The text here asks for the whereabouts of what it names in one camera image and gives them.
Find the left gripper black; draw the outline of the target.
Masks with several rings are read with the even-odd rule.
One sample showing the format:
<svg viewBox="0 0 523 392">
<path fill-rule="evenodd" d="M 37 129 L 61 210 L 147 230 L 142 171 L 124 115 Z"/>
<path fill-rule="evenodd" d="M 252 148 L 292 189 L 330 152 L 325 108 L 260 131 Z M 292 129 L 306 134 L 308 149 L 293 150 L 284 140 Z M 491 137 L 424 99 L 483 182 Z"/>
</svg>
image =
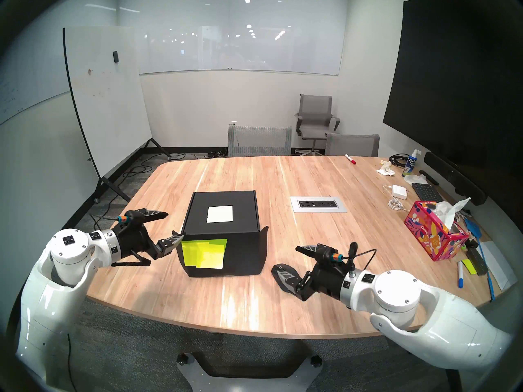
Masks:
<svg viewBox="0 0 523 392">
<path fill-rule="evenodd" d="M 127 224 L 145 224 L 165 219 L 166 217 L 168 217 L 167 212 L 157 210 L 148 210 L 146 208 L 128 210 Z M 153 260 L 163 258 L 164 256 L 171 254 L 185 237 L 185 233 L 180 234 L 176 231 L 172 231 L 170 237 L 158 240 L 155 245 L 149 237 L 144 225 L 128 226 L 117 224 L 112 228 L 112 232 L 118 240 L 121 259 L 128 256 L 134 256 L 137 259 L 137 261 L 126 262 L 119 260 L 113 262 L 111 264 L 112 267 L 148 267 L 151 265 L 151 260 L 141 256 L 139 254 L 140 252 L 146 252 Z"/>
</svg>

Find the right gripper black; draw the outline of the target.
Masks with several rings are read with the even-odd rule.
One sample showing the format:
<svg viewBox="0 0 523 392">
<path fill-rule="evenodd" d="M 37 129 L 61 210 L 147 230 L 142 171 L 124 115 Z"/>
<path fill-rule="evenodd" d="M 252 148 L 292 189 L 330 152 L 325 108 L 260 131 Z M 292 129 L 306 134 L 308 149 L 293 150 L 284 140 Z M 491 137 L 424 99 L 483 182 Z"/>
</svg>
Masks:
<svg viewBox="0 0 523 392">
<path fill-rule="evenodd" d="M 296 246 L 295 251 L 310 258 L 323 258 L 324 245 Z M 304 277 L 297 272 L 282 270 L 282 290 L 290 294 L 300 294 L 300 300 L 307 301 L 314 293 L 323 293 L 340 301 L 340 293 L 349 266 L 345 262 L 323 260 L 317 262 L 312 271 Z"/>
</svg>

